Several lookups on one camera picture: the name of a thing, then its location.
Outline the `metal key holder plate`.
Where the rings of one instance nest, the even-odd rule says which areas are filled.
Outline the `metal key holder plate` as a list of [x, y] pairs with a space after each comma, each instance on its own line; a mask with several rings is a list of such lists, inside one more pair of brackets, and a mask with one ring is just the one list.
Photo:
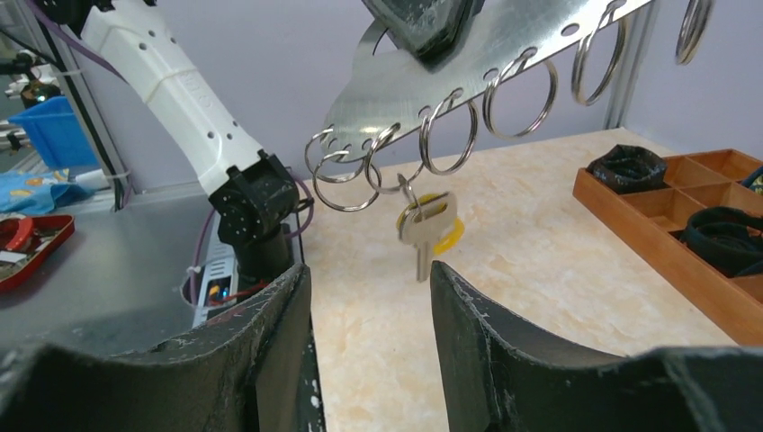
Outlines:
[[497, 134], [493, 102], [500, 86], [538, 65], [550, 87], [543, 109], [526, 128], [534, 132], [550, 113], [560, 86], [552, 58], [574, 47], [570, 92], [580, 105], [595, 104], [623, 63], [628, 18], [642, 1], [500, 1], [470, 16], [455, 44], [427, 64], [399, 49], [378, 54], [390, 26], [376, 19], [359, 40], [349, 83], [315, 135], [323, 162], [357, 162], [374, 195], [396, 194], [384, 186], [375, 154], [411, 134], [418, 135], [421, 168], [441, 174], [431, 157], [430, 135], [437, 118], [466, 105], [468, 144], [457, 160], [466, 163], [480, 126]]

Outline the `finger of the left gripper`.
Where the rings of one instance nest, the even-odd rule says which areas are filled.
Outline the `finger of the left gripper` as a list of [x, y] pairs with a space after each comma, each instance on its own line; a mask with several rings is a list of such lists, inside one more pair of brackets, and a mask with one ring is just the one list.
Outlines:
[[419, 63], [435, 66], [484, 6], [482, 0], [363, 0], [396, 48]]

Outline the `silver key yellow cap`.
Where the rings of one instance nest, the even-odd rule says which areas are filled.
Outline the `silver key yellow cap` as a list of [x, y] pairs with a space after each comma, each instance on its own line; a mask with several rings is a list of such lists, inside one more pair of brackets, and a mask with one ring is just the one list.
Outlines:
[[397, 227], [400, 242], [416, 250], [420, 283], [428, 279], [434, 258], [456, 246], [465, 232], [453, 192], [420, 196], [400, 214]]

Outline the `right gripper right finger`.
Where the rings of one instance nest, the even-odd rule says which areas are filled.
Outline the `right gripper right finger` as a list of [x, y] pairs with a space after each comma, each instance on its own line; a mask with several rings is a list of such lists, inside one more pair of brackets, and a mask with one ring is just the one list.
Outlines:
[[618, 356], [557, 336], [448, 264], [430, 292], [452, 431], [759, 431], [762, 351], [664, 346]]

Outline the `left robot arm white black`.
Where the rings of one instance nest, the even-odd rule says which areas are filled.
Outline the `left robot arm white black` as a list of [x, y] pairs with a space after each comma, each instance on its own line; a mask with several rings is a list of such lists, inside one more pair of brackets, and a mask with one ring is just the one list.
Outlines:
[[32, 1], [36, 18], [125, 81], [190, 162], [240, 280], [290, 265], [283, 220], [299, 190], [278, 157], [243, 131], [166, 26], [153, 1]]

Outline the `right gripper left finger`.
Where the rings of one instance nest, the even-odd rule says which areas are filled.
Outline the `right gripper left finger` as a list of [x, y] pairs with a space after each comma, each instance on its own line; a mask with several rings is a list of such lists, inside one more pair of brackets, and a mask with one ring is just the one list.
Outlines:
[[143, 352], [50, 343], [1, 353], [4, 431], [321, 431], [311, 273]]

